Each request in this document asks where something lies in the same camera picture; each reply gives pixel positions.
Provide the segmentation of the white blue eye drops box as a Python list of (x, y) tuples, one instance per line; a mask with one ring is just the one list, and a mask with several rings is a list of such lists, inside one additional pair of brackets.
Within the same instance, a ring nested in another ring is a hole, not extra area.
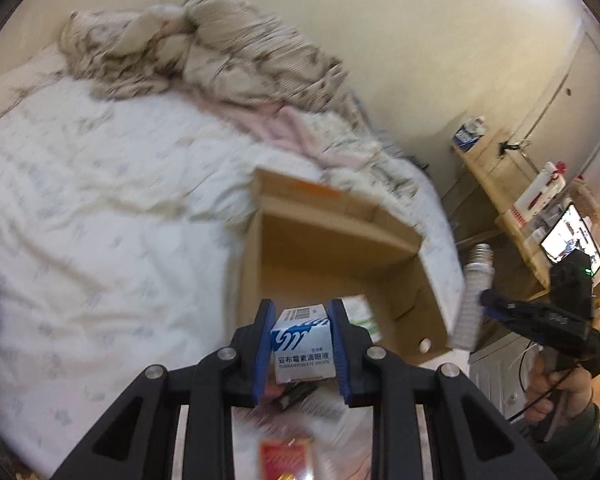
[(278, 384), (336, 377), (330, 321), (322, 304), (285, 309), (271, 330)]

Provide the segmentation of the red gold box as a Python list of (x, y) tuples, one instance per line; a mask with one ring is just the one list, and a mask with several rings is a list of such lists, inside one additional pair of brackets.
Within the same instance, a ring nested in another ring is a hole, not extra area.
[(263, 440), (259, 446), (263, 480), (313, 480), (311, 441), (308, 439)]

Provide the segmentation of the green white medicine box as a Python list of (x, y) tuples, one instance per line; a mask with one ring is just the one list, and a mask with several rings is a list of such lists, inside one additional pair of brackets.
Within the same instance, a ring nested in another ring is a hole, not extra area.
[(358, 328), (360, 334), (373, 344), (380, 344), (382, 333), (373, 314), (368, 298), (361, 295), (347, 296), (341, 299), (344, 310), (347, 312), (349, 322)]

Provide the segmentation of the computer monitor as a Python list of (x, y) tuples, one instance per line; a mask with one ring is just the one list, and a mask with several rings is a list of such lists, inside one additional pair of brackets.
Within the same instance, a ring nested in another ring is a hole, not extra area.
[(590, 273), (600, 270), (600, 248), (576, 206), (570, 204), (541, 240), (540, 247), (551, 263), (558, 263), (574, 250), (590, 257)]

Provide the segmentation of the open cardboard box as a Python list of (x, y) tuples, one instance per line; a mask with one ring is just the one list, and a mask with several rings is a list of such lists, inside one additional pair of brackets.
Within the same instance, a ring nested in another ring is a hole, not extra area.
[(277, 309), (363, 295), (381, 344), (409, 363), (448, 352), (448, 329), (422, 255), (422, 237), (380, 205), (258, 168), (248, 222), (238, 325), (260, 301)]

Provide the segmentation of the blue white tissue pack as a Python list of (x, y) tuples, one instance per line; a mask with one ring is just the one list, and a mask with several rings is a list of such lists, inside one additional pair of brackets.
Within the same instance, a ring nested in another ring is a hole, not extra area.
[(454, 144), (463, 152), (469, 151), (486, 133), (483, 116), (470, 118), (460, 125), (453, 136)]

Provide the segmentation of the white floral bed sheet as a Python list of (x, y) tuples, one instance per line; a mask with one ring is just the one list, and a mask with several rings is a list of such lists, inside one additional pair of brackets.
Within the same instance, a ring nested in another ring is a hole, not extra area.
[(146, 365), (223, 343), (259, 167), (370, 196), (414, 226), (452, 318), (463, 277), (434, 187), (411, 162), (358, 151), (361, 169), (326, 170), (181, 92), (95, 99), (53, 46), (1, 76), (1, 437), (50, 476)]

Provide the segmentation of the pink blanket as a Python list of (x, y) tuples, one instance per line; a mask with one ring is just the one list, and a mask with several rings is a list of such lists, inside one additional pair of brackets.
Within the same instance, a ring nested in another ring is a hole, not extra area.
[(354, 131), (335, 112), (309, 113), (280, 104), (244, 107), (212, 102), (210, 107), (259, 142), (304, 156), (323, 168), (358, 170), (381, 152), (373, 136)]

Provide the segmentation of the crumpled floral duvet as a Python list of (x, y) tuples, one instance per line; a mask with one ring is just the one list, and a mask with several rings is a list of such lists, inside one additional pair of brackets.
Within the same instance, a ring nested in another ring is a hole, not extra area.
[(212, 102), (335, 112), (354, 131), (373, 136), (381, 152), (358, 170), (325, 168), (330, 182), (400, 198), (417, 191), (414, 165), (373, 129), (340, 59), (247, 0), (74, 12), (59, 47), (70, 73), (91, 80), (99, 99), (131, 99), (178, 87), (212, 114)]

